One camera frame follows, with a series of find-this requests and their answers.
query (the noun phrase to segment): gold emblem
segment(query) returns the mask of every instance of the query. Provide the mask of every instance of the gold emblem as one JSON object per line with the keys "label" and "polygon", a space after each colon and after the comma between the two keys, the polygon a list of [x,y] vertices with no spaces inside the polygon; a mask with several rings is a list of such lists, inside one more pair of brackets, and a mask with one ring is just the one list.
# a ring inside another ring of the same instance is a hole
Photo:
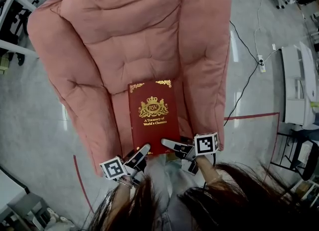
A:
{"label": "gold emblem", "polygon": [[136,88],[141,87],[142,85],[144,85],[144,83],[140,83],[140,84],[135,84],[135,85],[130,85],[130,93],[133,93],[133,90]]}
{"label": "gold emblem", "polygon": [[170,80],[156,81],[156,83],[157,83],[157,84],[161,84],[161,85],[168,85],[168,87],[171,88]]}
{"label": "gold emblem", "polygon": [[139,108],[139,116],[142,118],[168,114],[168,106],[164,103],[163,99],[158,103],[157,97],[151,96],[147,99],[147,104],[141,102],[141,105]]}
{"label": "gold emblem", "polygon": [[153,152],[148,151],[148,155],[152,155],[152,154],[153,154]]}

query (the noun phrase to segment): book cover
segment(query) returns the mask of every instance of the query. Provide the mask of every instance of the book cover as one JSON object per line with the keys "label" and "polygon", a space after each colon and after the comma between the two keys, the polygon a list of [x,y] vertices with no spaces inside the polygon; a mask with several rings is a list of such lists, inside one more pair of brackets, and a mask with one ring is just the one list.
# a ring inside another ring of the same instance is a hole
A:
{"label": "book cover", "polygon": [[160,143],[162,138],[180,140],[173,84],[170,80],[129,85],[129,105],[134,149],[151,145],[149,154],[172,151]]}

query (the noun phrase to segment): dark hair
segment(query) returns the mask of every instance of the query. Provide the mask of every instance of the dark hair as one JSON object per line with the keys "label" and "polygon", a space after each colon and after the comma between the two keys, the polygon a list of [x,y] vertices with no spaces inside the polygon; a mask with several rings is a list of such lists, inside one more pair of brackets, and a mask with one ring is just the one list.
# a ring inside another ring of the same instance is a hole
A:
{"label": "dark hair", "polygon": [[139,227],[139,230],[152,230],[158,203],[150,178],[146,177],[130,201],[121,207],[112,220],[107,221],[118,188],[117,186],[105,196],[94,213],[88,230],[120,231],[130,230],[132,227]]}
{"label": "dark hair", "polygon": [[[306,229],[313,228],[318,216],[272,173],[267,172],[274,186],[261,180],[254,171],[235,165],[218,164],[232,181],[220,180],[205,188],[190,188],[179,199],[188,208],[200,230],[230,229]],[[109,224],[115,189],[109,192],[89,226],[91,231],[152,230],[157,202],[151,180],[146,178],[134,197],[125,204]]]}

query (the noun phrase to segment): person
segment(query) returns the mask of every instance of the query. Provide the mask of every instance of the person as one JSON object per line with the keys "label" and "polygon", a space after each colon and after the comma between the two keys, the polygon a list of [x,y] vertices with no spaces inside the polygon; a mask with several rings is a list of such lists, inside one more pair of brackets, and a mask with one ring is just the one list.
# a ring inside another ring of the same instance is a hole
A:
{"label": "person", "polygon": [[88,230],[306,230],[317,225],[317,210],[266,168],[271,185],[252,170],[236,165],[219,163],[214,167],[205,156],[197,157],[196,162],[206,186],[192,186],[182,170],[171,168],[169,196],[163,159],[148,161],[146,178],[134,196],[130,198],[132,184],[123,177],[124,182],[98,207]]}

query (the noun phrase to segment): concrete floor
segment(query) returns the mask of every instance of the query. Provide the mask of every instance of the concrete floor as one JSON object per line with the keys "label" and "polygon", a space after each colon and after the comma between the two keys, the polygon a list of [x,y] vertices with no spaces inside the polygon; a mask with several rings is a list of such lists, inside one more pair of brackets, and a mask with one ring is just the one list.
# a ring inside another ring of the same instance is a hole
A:
{"label": "concrete floor", "polygon": [[[261,0],[232,2],[231,21],[253,55],[256,55],[254,31],[258,27],[260,3]],[[296,5],[277,10],[273,0],[263,0],[260,22],[262,30],[257,33],[257,44],[264,57],[273,51],[272,44],[278,48],[301,40],[309,45],[304,20]],[[234,27],[230,26],[230,30],[233,49],[228,67],[225,116],[234,107],[256,65],[237,38]],[[28,41],[24,44],[32,48]],[[251,77],[233,116],[280,112],[282,120],[284,84],[278,52],[266,63],[266,70],[264,74],[257,70]],[[262,174],[259,161],[266,165],[270,162],[277,123],[278,115],[229,121],[225,127],[225,150],[218,154],[217,161],[245,164]],[[280,130],[288,128],[280,123]],[[90,209],[78,181],[73,156],[76,156],[93,209],[107,190],[116,186],[115,182],[95,176],[86,151],[38,59],[26,57],[22,67],[13,60],[6,75],[0,76],[0,129],[0,165],[78,226],[82,226]],[[289,171],[273,170],[288,183],[297,179]]]}

